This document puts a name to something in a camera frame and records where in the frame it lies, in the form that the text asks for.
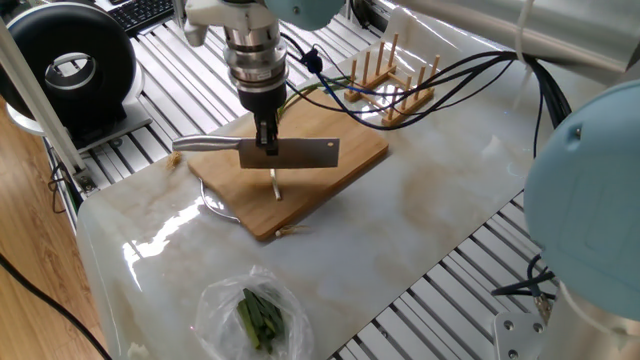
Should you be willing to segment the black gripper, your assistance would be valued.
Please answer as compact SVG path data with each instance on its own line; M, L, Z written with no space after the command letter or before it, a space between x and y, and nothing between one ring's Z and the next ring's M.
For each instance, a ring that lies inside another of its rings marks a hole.
M256 125L255 143L268 156L279 153L277 111L286 100L286 85L263 92L238 91L242 106L254 114Z

